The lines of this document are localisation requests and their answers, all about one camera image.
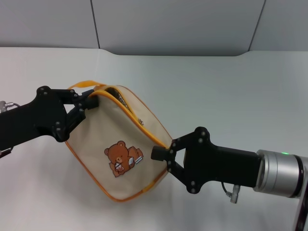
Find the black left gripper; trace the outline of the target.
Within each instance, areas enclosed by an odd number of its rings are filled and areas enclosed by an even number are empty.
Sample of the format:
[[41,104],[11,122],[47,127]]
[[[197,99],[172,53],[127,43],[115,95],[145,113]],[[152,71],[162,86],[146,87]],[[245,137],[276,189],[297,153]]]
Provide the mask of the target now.
[[[33,101],[0,114],[0,150],[6,151],[40,136],[52,136],[58,142],[86,118],[85,111],[99,106],[94,90],[78,95],[75,90],[42,86]],[[67,113],[64,105],[74,107]]]

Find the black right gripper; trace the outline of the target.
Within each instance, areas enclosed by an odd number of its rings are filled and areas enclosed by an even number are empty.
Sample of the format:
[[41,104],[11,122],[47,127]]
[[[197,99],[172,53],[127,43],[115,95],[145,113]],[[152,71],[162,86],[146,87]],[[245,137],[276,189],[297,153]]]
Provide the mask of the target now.
[[[184,168],[175,161],[177,151],[183,149]],[[204,127],[173,140],[168,148],[154,146],[151,159],[165,160],[167,171],[192,194],[199,193],[209,181],[254,188],[261,162],[254,152],[214,145]]]

